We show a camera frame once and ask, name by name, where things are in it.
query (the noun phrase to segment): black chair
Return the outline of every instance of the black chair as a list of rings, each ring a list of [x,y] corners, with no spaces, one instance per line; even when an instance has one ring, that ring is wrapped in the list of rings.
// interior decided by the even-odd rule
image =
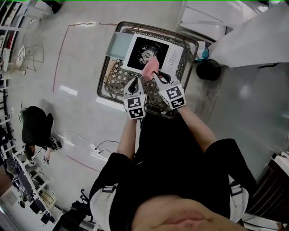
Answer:
[[[89,199],[84,194],[84,189],[82,189],[80,192],[82,194],[80,198],[82,199],[83,203],[79,201],[72,203],[71,210],[61,216],[52,231],[60,231],[62,228],[65,228],[67,231],[77,231],[79,225],[86,218],[86,216],[91,216],[89,222],[94,224],[92,221],[93,216],[89,207]]]

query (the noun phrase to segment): pink cloth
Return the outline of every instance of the pink cloth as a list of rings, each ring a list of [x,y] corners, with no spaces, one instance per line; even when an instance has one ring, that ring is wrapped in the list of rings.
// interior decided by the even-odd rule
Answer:
[[[153,79],[153,73],[158,73],[159,62],[156,56],[152,57],[148,63],[145,65],[141,75],[144,77],[146,81],[150,81]]]

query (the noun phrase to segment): black t-shirt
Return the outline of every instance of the black t-shirt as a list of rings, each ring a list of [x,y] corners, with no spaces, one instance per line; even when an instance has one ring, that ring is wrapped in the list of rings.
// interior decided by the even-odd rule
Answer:
[[[135,163],[123,154],[113,153],[91,189],[90,198],[100,188],[118,183],[110,210],[111,231],[129,231],[140,204],[158,195],[192,199],[229,218],[228,175],[249,194],[256,184],[233,139],[217,141],[205,153],[194,149],[193,153],[180,151],[148,156]]]
[[[39,107],[30,106],[24,111],[23,120],[22,141],[27,145],[51,148],[51,126],[45,112]]]

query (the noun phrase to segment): tile floor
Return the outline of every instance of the tile floor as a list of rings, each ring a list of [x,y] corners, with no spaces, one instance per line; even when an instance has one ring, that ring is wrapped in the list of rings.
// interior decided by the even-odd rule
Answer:
[[[22,146],[22,124],[18,119],[21,103],[51,112],[55,117],[54,130],[69,141],[60,151],[52,153],[49,166],[42,166],[60,206],[69,209],[82,188],[89,193],[105,164],[90,155],[89,143],[76,134],[96,145],[104,140],[118,141],[126,120],[126,113],[96,103],[104,54],[115,26],[69,28],[55,73],[68,25],[126,20],[174,30],[181,4],[178,1],[67,1],[56,15],[29,26],[23,42],[26,46],[42,44],[45,61],[36,65],[37,72],[28,71],[25,76],[12,74],[8,106],[10,111],[13,108],[12,127],[17,147]],[[225,69],[223,77],[215,83],[204,82],[193,73],[187,87],[190,107],[218,138],[237,140],[256,178],[270,155],[286,147],[288,75],[288,65],[261,70],[250,66]],[[101,146],[111,152],[116,147],[116,143]]]

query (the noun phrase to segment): white floor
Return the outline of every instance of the white floor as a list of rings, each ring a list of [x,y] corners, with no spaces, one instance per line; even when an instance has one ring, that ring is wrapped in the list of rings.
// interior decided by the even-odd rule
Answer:
[[[64,143],[60,151],[51,154],[50,165],[42,166],[42,169],[51,180],[49,187],[56,193],[57,204],[61,207],[69,209],[71,204],[79,198],[82,188],[89,194],[93,182],[105,164],[104,161],[90,155],[89,143],[76,134],[96,145],[105,140],[119,141],[126,120],[126,113],[96,103],[96,89],[104,55],[115,30],[115,26],[99,23],[131,21],[173,31],[181,4],[182,2],[179,1],[67,1],[57,14],[40,22],[35,21],[29,26],[24,45],[42,44],[45,60],[43,64],[36,65],[37,72],[28,70],[25,76],[16,73],[11,76],[8,89],[8,107],[11,112],[13,111],[11,124],[17,148],[20,149],[23,144],[22,124],[18,119],[21,103],[23,106],[39,106],[46,113],[53,114],[54,130],[68,142]],[[96,25],[70,27],[61,49],[69,25],[89,22],[96,22]],[[19,40],[18,46],[21,46],[22,40]],[[61,55],[56,72],[60,49]],[[278,116],[282,113],[286,117],[288,109],[284,105],[288,97],[278,97],[278,92],[270,91],[270,85],[275,84],[274,87],[280,88],[282,94],[289,92],[287,91],[288,70],[285,66],[276,66],[262,71],[258,71],[257,67],[226,70],[223,79],[209,84],[198,79],[194,73],[190,77],[186,91],[188,104],[209,123],[219,138],[239,139],[237,143],[255,177],[260,175],[274,150],[282,148],[287,136],[287,120],[282,119],[280,123],[272,122],[272,120],[278,120]],[[264,75],[270,82],[262,82]],[[70,91],[62,90],[65,89],[63,86],[69,88]],[[213,89],[209,95],[207,86]],[[256,92],[257,96],[253,97],[254,94],[248,94],[248,92]],[[261,120],[259,124],[258,120],[242,120],[239,116],[242,113],[246,115],[246,118],[262,117],[255,105],[259,105],[265,96],[266,100],[270,101],[275,114],[278,115],[277,119],[273,117],[274,113],[267,113],[267,118]],[[239,109],[237,114],[232,113],[233,106]],[[264,137],[262,135],[264,130],[255,131],[253,125],[257,124],[259,128],[266,128],[266,121],[272,124],[270,127],[272,129],[265,130],[268,136]],[[275,137],[277,141],[273,140],[272,143],[268,143],[267,141],[272,137]],[[117,143],[107,142],[101,145],[100,149],[113,152],[116,147]],[[106,157],[109,156],[107,151],[103,154]],[[44,153],[38,155],[39,162],[43,155]]]

